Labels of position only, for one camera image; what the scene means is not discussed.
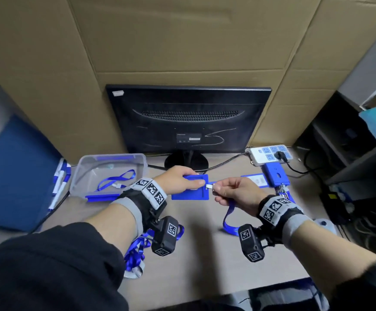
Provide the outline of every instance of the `monitor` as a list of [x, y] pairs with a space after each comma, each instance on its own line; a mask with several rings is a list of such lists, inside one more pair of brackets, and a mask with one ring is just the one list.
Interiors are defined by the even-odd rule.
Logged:
[[130, 153], [170, 153], [165, 167], [208, 168], [202, 153], [243, 152], [270, 88], [106, 85]]

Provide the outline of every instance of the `person's left hand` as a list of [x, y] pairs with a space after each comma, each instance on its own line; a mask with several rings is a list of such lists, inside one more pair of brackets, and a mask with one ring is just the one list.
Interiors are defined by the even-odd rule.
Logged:
[[154, 178], [164, 192], [176, 194], [184, 192], [186, 189], [198, 189], [205, 185], [205, 180], [187, 180], [183, 176], [196, 175], [191, 168], [183, 166], [173, 166], [168, 171]]

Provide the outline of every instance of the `plastic storage box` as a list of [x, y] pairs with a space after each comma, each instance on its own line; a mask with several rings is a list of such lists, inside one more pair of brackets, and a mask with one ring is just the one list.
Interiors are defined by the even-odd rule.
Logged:
[[[71, 180], [71, 196], [86, 198], [89, 202], [113, 201], [122, 193], [123, 188], [118, 189], [120, 184], [129, 186], [148, 171], [146, 156], [144, 154], [115, 154], [115, 155], [87, 155], [78, 162], [76, 172]], [[104, 179], [110, 177], [129, 178], [129, 180], [118, 180], [103, 190], [98, 191], [103, 185], [110, 181]]]

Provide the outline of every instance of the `monitor stand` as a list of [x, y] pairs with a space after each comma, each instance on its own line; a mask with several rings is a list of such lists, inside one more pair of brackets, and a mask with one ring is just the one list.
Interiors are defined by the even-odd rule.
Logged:
[[165, 159], [165, 168], [180, 165], [190, 167], [193, 170], [204, 170], [208, 168], [208, 161], [197, 151], [176, 151]]

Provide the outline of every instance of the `power strip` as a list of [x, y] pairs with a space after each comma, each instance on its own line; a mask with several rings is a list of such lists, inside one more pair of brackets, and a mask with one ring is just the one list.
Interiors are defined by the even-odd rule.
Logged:
[[292, 160], [293, 156], [285, 145], [273, 145], [263, 147], [247, 148], [246, 152], [250, 152], [250, 158], [254, 166], [262, 165], [267, 162], [282, 162], [281, 159], [277, 159], [274, 154], [276, 152], [284, 152], [288, 160]]

